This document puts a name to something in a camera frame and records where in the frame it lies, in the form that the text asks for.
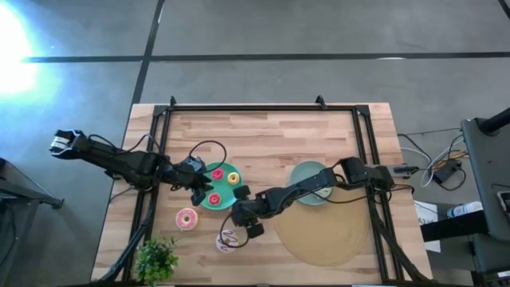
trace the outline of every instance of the gray floor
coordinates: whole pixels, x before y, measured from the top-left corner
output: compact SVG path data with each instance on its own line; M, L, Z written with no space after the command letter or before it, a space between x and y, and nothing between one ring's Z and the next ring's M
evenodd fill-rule
M143 55L156 6L156 0L7 3L0 3L0 15L10 11L7 19L18 22L8 26L21 27L25 36L10 35L0 56L25 51L22 46L34 57ZM510 51L509 28L497 0L167 0L154 54ZM48 148L58 128L80 128L120 144L139 67L0 67L0 156L65 198L62 210L40 207L10 286L89 279L112 181L89 164L52 158ZM510 59L498 58L152 63L141 102L168 102L171 95L181 103L310 102L319 94L330 102L387 101L398 131L406 133L457 127L464 118L510 106L508 75ZM457 134L415 138L437 154ZM425 164L419 155L404 156ZM476 200L468 174L458 191L431 185L418 188L415 198ZM418 186L418 180L411 182ZM435 269L434 276L469 283L465 273Z

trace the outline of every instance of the round tan pad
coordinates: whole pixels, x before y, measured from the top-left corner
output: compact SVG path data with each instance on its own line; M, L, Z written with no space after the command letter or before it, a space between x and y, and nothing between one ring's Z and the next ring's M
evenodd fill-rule
M346 201L364 195L363 190L333 188L329 199ZM336 266L351 260L363 248L368 224L366 199L320 206L294 202L275 217L278 237L287 250L301 261L317 266Z

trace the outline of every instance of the potted plant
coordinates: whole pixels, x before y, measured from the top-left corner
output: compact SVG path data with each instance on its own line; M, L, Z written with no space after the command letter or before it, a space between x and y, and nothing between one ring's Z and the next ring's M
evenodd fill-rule
M174 255L174 248L174 238L161 241L152 238L139 246L135 263L136 280L156 286L158 281L170 279L179 259Z

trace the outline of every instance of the green plate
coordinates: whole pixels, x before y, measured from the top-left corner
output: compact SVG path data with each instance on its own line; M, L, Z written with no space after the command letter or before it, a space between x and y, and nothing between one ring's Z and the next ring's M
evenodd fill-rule
M210 168L216 167L219 163L209 163L207 164L206 169L209 170ZM216 180L213 179L213 176L211 175L212 172L208 172L205 174L207 178L212 180L212 183L210 183L213 186L213 189L206 192L206 199L200 203L200 205L204 206L208 210L224 210L229 208L233 205L234 202L236 202L236 198L233 196L233 189L240 187L242 185L242 176L241 173L237 170L235 166L229 163L223 163L219 168L223 170L223 177L222 179ZM226 180L230 174L230 172L237 172L239 175L239 183L235 185L229 184L229 182ZM216 206L212 206L207 201L207 198L211 193L218 192L220 196L222 197L222 200L220 204Z
M319 162L315 162L315 161L307 161L307 162L300 163L300 164L296 165L296 167L294 167L294 169L292 170L292 172L290 174L289 185L298 183L303 179L307 179L310 176L317 174L319 171L322 171L324 168L326 168L325 165L323 165L322 163L319 163ZM320 191L317 191L317 193L319 193L320 195L322 195L325 198L328 198L332 193L332 189L324 188L324 189L321 189ZM307 196L304 196L297 200L299 202L309 205L309 206L318 206L318 205L326 203L325 200L323 200L315 195L307 195Z

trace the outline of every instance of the wooden table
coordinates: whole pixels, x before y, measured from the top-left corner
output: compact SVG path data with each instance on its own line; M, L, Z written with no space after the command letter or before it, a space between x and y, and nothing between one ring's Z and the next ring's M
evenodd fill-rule
M390 105L369 106L381 164L401 164L402 155ZM132 147L149 132L153 108L153 104L133 106L124 148ZM370 158L364 129L363 137ZM226 146L227 162L238 167L252 193L285 185L290 171L300 162L316 160L331 166L339 158L358 155L349 112L172 112L167 154L173 162L184 159L189 150L202 140L218 140ZM145 147L146 144L140 145L142 150ZM196 152L206 163L222 157L222 150L217 146L202 146ZM116 182L112 194L123 191L126 186L126 183ZM127 245L135 199L135 192L131 192L121 195L109 205L92 279L104 275ZM363 251L348 263L317 267L297 260L285 249L271 219L264 221L263 236L251 240L233 254L219 253L214 239L228 211L195 207L200 218L198 227L180 232L175 225L175 214L183 207L192 207L190 192L170 192L170 187L162 184L152 234L153 237L174 236L180 239L176 250L180 264L168 284L380 283L371 230ZM410 192L394 192L390 208L398 244L418 269L431 278ZM231 222L227 227L233 228ZM390 277L394 278L386 245L385 253Z

